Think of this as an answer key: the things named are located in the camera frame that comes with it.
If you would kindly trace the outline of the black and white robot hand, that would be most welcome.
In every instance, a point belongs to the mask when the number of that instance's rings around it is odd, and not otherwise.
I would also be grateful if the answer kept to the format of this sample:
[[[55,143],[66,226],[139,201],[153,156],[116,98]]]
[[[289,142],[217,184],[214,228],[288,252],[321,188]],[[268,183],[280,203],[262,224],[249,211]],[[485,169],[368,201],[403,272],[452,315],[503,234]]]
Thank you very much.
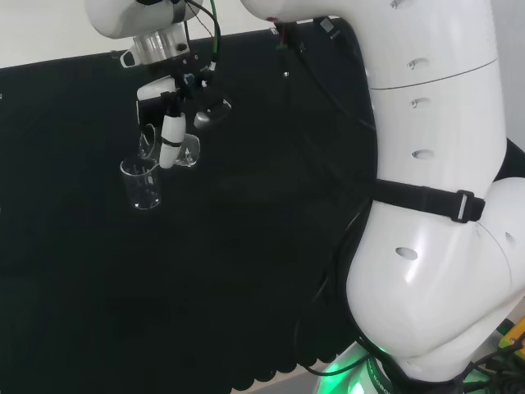
[[[154,159],[163,169],[180,164],[188,120],[185,105],[194,100],[196,113],[193,126],[202,130],[229,114],[231,101],[215,86],[217,61],[201,69],[188,63],[174,66],[170,73],[140,87],[136,94],[137,121],[141,135],[153,132],[147,157],[157,151]]]

